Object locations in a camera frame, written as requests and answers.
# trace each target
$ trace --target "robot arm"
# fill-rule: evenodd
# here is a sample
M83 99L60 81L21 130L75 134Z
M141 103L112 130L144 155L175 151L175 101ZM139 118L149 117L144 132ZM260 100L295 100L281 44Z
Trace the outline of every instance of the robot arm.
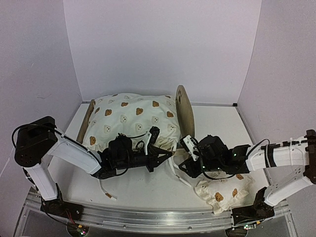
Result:
M191 155L179 165L189 176L196 178L208 171L235 174L286 165L300 167L278 184L258 191L252 206L233 209L234 225L262 221L274 216L273 207L294 193L316 184L316 132L308 130L305 137L279 144L242 145L228 149L219 137L207 136L199 143L187 136L181 145Z
M149 172L153 172L155 167L172 155L153 146L159 135L157 127L144 134L142 148L132 150L132 138L119 135L109 143L109 148L97 153L58 131L52 117L22 125L17 130L14 158L40 191L42 210L65 218L70 214L74 220L80 219L82 206L62 200L59 187L48 171L46 161L49 156L59 157L97 179L106 179L120 176L133 167L146 166ZM117 174L117 169L125 171Z

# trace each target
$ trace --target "wooden board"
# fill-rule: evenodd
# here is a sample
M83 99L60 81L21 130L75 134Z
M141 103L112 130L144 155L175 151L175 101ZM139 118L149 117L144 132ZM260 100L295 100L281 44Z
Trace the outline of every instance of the wooden board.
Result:
M83 138L84 138L85 132L88 129L89 118L90 118L90 116L91 116L91 114L93 112L94 105L95 105L95 101L91 100L91 102L89 104L89 107L88 107L88 109L87 109L87 111L85 113L85 116L83 118L80 130L79 130L79 133L78 133L78 136L77 136L77 142L79 142L81 144L83 143Z
M179 85L176 93L176 107L181 135L195 136L193 110L184 86Z

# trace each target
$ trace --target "white backdrop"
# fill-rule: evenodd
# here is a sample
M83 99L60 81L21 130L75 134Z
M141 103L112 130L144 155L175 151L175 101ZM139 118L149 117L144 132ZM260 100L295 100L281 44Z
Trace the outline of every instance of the white backdrop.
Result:
M237 102L261 0L65 0L83 100L120 92Z

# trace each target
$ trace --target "white wall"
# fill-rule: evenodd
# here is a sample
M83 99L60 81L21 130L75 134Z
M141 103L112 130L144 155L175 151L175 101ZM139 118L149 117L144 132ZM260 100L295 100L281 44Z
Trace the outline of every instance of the white wall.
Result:
M316 129L316 2L263 0L240 108L256 142ZM274 176L290 169L273 168ZM316 233L316 186L288 199L301 237Z
M232 104L240 95L261 0L65 0L83 100L174 94Z
M0 1L0 11L0 236L11 237L30 188L12 131L46 115L65 129L82 100L63 1Z

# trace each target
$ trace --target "white pillow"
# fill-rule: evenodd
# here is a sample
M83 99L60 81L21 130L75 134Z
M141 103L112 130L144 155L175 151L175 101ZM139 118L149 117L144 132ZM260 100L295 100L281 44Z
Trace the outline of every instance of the white pillow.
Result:
M233 205L242 205L253 183L251 176L237 174L230 179L201 180L195 187L196 194L213 206L214 214L229 210Z
M141 96L124 93L95 100L83 145L103 151L118 133L136 137L152 126L160 129L155 146L165 150L175 147L180 139L175 98L173 96ZM133 149L143 138L132 139Z

